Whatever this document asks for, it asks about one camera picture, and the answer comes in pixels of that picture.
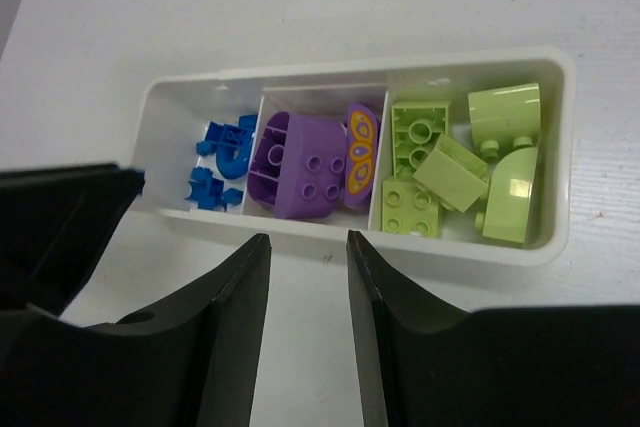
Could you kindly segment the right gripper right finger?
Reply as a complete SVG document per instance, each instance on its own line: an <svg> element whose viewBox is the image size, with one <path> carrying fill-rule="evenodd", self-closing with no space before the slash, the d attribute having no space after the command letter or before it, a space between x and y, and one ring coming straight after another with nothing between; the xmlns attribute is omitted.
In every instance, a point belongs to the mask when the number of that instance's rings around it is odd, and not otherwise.
<svg viewBox="0 0 640 427"><path fill-rule="evenodd" d="M347 237L349 301L368 426L635 426L635 305L467 312Z"/></svg>

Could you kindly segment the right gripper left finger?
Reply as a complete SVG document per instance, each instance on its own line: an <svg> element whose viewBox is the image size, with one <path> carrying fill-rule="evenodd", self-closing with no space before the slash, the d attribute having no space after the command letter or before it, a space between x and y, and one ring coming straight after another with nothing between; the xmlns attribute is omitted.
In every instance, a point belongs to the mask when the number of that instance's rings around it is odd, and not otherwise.
<svg viewBox="0 0 640 427"><path fill-rule="evenodd" d="M115 323L32 306L1 314L5 426L246 426L269 292L257 234L219 266Z"/></svg>

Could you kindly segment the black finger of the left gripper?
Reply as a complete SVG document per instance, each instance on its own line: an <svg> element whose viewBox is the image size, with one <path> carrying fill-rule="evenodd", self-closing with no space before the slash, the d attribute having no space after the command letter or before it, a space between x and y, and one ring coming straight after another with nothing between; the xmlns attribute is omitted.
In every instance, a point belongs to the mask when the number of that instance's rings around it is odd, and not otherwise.
<svg viewBox="0 0 640 427"><path fill-rule="evenodd" d="M1 174L1 307L61 314L145 185L113 163Z"/></svg>

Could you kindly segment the lime green lego brick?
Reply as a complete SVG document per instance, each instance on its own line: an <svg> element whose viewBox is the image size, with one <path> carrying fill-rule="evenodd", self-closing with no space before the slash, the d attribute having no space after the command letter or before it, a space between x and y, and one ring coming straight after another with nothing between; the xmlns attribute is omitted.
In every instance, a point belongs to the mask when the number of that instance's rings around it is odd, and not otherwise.
<svg viewBox="0 0 640 427"><path fill-rule="evenodd" d="M440 237L444 218L440 199L412 181L396 177L383 181L381 213L383 232Z"/></svg>

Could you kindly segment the small blue lego brick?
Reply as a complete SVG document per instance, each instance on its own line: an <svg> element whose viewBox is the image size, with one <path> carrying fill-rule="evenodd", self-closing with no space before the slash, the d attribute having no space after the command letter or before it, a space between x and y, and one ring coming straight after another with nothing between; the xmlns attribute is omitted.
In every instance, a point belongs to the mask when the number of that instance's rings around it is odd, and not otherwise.
<svg viewBox="0 0 640 427"><path fill-rule="evenodd" d="M226 203L222 199L224 182L216 179L209 168L194 167L188 183L190 193L186 200L194 203L198 209L210 211L218 208L226 209Z"/></svg>
<svg viewBox="0 0 640 427"><path fill-rule="evenodd" d="M220 196L220 200L225 208L239 206L243 201L244 192L237 188L228 188Z"/></svg>

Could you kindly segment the blue arch lego piece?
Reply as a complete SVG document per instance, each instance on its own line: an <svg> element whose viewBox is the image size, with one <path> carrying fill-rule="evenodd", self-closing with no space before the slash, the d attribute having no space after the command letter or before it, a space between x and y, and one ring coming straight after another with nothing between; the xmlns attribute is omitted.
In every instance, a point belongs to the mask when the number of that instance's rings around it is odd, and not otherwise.
<svg viewBox="0 0 640 427"><path fill-rule="evenodd" d="M210 122L204 139L195 144L201 157L215 156L219 173L228 180L243 177L249 168L258 116L242 115L236 124Z"/></svg>

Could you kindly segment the purple butterfly lego assembly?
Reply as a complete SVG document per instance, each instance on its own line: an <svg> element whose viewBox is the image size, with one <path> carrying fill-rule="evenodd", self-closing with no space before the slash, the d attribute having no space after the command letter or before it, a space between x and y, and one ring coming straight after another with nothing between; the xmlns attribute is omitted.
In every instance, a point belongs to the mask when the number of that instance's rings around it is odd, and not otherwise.
<svg viewBox="0 0 640 427"><path fill-rule="evenodd" d="M254 154L247 191L278 219L319 219L338 204L347 138L340 122L280 111Z"/></svg>

